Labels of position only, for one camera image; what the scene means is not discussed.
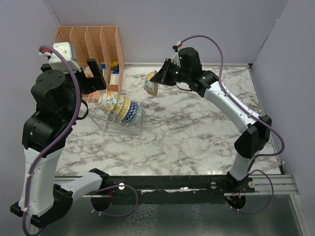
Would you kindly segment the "yellow teal patterned bowl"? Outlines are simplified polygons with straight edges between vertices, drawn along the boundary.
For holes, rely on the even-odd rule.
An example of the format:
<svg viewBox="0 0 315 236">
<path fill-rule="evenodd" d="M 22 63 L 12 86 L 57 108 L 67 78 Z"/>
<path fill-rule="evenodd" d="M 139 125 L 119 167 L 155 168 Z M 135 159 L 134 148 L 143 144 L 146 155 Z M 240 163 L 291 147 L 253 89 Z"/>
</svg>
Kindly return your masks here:
<svg viewBox="0 0 315 236">
<path fill-rule="evenodd" d="M 129 111 L 130 105 L 131 105 L 131 99 L 125 98 L 120 112 L 116 115 L 116 118 L 118 120 L 123 120 L 125 118 L 125 116 L 127 115 Z"/>
</svg>

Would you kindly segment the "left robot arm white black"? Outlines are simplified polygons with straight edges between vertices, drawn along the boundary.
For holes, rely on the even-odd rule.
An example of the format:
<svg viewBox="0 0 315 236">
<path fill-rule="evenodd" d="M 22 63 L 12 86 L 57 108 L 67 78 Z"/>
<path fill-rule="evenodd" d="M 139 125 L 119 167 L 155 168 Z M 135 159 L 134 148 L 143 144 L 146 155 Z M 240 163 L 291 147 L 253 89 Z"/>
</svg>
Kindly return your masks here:
<svg viewBox="0 0 315 236">
<path fill-rule="evenodd" d="M 83 95 L 106 88 L 97 62 L 88 59 L 93 76 L 87 78 L 82 70 L 76 71 L 79 91 L 75 90 L 71 75 L 44 64 L 31 94 L 36 101 L 35 113 L 25 122 L 22 144 L 26 158 L 25 180 L 21 199 L 10 210 L 17 216 L 24 213 L 31 224 L 41 229 L 60 220 L 70 210 L 74 201 L 95 191 L 108 190 L 108 174 L 92 169 L 85 176 L 68 184 L 55 184 L 55 171 L 66 139 L 72 131 L 71 120 L 78 120 L 75 110 L 82 103 Z"/>
</svg>

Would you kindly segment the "white orange leaf bowl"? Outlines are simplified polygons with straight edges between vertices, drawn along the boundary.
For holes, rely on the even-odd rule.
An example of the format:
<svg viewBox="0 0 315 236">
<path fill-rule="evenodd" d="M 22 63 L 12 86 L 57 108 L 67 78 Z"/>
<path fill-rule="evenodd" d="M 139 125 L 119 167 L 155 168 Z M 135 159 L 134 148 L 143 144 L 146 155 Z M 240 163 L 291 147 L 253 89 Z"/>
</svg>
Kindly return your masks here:
<svg viewBox="0 0 315 236">
<path fill-rule="evenodd" d="M 115 107 L 111 112 L 113 115 L 116 116 L 119 114 L 119 112 L 121 111 L 121 109 L 123 107 L 124 100 L 125 100 L 125 97 L 123 95 L 118 97 L 118 100 L 115 104 Z"/>
</svg>

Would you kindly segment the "red and blue patterned bowl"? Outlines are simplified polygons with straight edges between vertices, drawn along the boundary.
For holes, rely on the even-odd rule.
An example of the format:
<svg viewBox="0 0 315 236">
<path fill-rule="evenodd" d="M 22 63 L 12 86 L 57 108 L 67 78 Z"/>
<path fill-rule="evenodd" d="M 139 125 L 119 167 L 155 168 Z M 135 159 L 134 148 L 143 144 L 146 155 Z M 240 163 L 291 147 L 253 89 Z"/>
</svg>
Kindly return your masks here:
<svg viewBox="0 0 315 236">
<path fill-rule="evenodd" d="M 123 122 L 129 123 L 133 120 L 133 118 L 135 117 L 136 113 L 138 111 L 138 103 L 131 101 L 129 110 L 126 114 L 126 116 L 123 118 Z"/>
</svg>

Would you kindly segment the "blue yellow floral bowl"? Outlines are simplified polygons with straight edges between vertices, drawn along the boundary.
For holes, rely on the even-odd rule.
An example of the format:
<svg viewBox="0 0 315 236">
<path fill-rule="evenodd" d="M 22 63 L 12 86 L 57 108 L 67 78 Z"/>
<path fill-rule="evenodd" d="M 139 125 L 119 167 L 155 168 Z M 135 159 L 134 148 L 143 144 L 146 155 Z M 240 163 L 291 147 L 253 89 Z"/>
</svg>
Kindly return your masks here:
<svg viewBox="0 0 315 236">
<path fill-rule="evenodd" d="M 157 71 L 154 70 L 150 73 L 147 74 L 145 81 L 144 81 L 144 85 L 143 88 L 144 90 L 152 95 L 152 96 L 157 96 L 158 95 L 158 84 L 151 82 L 151 79 L 157 74 Z"/>
</svg>

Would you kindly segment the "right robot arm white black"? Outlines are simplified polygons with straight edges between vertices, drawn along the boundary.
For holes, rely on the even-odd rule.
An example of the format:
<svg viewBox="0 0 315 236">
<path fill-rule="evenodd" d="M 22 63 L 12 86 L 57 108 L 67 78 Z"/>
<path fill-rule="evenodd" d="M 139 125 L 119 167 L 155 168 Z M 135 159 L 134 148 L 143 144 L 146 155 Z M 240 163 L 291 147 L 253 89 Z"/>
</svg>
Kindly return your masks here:
<svg viewBox="0 0 315 236">
<path fill-rule="evenodd" d="M 237 127 L 240 137 L 235 141 L 236 157 L 229 170 L 226 187 L 238 192 L 244 186 L 254 156 L 265 147 L 270 138 L 272 120 L 268 115 L 260 116 L 233 94 L 224 93 L 218 76 L 203 70 L 199 53 L 192 47 L 180 49 L 172 59 L 166 59 L 162 68 L 150 79 L 151 82 L 166 86 L 185 83 L 192 91 L 212 102 Z"/>
</svg>

